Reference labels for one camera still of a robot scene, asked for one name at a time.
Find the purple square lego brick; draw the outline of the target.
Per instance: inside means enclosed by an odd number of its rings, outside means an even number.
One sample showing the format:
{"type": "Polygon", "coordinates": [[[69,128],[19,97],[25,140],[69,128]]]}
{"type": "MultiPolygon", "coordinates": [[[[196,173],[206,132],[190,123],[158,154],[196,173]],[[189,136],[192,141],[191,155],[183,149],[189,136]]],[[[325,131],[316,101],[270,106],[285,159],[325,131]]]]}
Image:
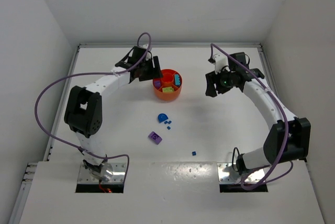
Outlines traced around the purple square lego brick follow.
{"type": "Polygon", "coordinates": [[[148,135],[148,138],[152,140],[156,145],[160,144],[160,142],[162,141],[162,138],[154,131],[148,135]]]}

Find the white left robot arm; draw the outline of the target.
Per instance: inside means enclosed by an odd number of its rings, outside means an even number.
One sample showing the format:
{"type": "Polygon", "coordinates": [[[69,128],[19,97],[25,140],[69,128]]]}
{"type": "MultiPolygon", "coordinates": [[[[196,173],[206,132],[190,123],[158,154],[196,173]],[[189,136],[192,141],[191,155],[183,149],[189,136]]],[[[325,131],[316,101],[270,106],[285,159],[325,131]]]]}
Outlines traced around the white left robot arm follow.
{"type": "Polygon", "coordinates": [[[158,56],[134,46],[110,72],[89,85],[71,88],[64,122],[77,136],[84,167],[93,177],[104,180],[111,170],[102,140],[96,136],[103,123],[103,99],[135,79],[142,82],[162,76],[158,56]]]}

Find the light green rounded lego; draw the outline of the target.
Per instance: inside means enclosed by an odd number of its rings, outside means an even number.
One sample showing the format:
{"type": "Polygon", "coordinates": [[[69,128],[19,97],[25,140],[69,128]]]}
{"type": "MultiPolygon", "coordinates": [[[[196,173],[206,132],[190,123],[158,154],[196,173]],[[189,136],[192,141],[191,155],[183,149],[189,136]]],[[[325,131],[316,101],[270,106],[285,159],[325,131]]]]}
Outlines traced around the light green rounded lego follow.
{"type": "Polygon", "coordinates": [[[162,88],[162,92],[163,93],[173,93],[174,92],[174,88],[173,87],[163,87],[162,88]]]}

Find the teal long lego brick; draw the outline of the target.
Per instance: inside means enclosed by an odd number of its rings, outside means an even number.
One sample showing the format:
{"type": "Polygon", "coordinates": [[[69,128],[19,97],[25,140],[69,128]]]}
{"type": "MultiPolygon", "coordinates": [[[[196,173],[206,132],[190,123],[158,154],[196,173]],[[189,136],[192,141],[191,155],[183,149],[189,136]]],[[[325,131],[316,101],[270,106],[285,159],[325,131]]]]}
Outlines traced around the teal long lego brick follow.
{"type": "Polygon", "coordinates": [[[180,87],[182,83],[181,77],[178,74],[174,74],[174,85],[180,87]]]}

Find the blue arch lego piece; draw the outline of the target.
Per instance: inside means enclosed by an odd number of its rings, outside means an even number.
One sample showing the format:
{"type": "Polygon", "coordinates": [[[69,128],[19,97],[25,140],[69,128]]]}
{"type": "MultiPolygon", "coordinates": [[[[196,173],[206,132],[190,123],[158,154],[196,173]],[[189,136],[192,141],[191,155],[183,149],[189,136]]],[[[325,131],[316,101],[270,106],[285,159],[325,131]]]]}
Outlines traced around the blue arch lego piece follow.
{"type": "Polygon", "coordinates": [[[167,114],[164,114],[164,113],[158,114],[158,122],[159,123],[165,122],[168,119],[169,118],[168,118],[167,114]]]}

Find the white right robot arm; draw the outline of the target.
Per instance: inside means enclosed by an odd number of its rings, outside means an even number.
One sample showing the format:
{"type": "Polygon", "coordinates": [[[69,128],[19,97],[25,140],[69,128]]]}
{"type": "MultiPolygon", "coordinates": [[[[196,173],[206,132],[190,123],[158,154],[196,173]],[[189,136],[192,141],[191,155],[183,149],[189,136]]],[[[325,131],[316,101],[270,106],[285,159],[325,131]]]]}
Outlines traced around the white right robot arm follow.
{"type": "Polygon", "coordinates": [[[205,75],[206,96],[216,97],[232,88],[238,88],[256,106],[269,128],[263,147],[239,154],[236,169],[245,174],[259,167],[305,159],[309,151],[311,124],[299,118],[276,97],[264,74],[249,68],[250,59],[244,52],[230,57],[215,54],[209,58],[215,69],[205,75]]]}

